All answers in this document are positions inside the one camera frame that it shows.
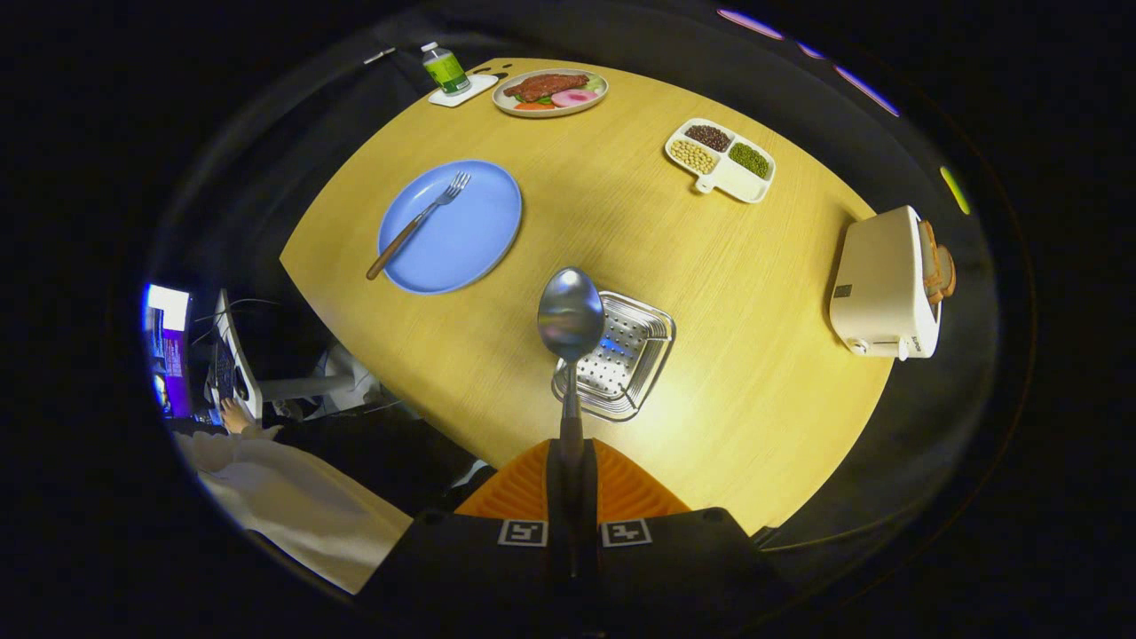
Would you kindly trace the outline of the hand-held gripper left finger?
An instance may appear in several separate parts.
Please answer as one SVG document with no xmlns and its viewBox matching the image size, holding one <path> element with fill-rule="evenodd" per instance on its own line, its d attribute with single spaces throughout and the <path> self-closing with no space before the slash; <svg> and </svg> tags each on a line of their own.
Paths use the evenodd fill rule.
<svg viewBox="0 0 1136 639">
<path fill-rule="evenodd" d="M 414 518 L 357 606 L 425 613 L 453 598 L 460 611 L 537 611 L 573 592 L 571 526 L 560 501 L 556 439 L 498 468 L 456 509 Z"/>
</svg>

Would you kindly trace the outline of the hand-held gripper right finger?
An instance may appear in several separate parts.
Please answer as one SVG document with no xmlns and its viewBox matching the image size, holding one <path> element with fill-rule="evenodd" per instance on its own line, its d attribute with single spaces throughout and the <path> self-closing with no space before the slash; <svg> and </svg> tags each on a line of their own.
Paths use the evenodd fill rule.
<svg viewBox="0 0 1136 639">
<path fill-rule="evenodd" d="M 580 613 L 772 613 L 790 600 L 728 511 L 691 509 L 613 446 L 577 442 Z"/>
</svg>

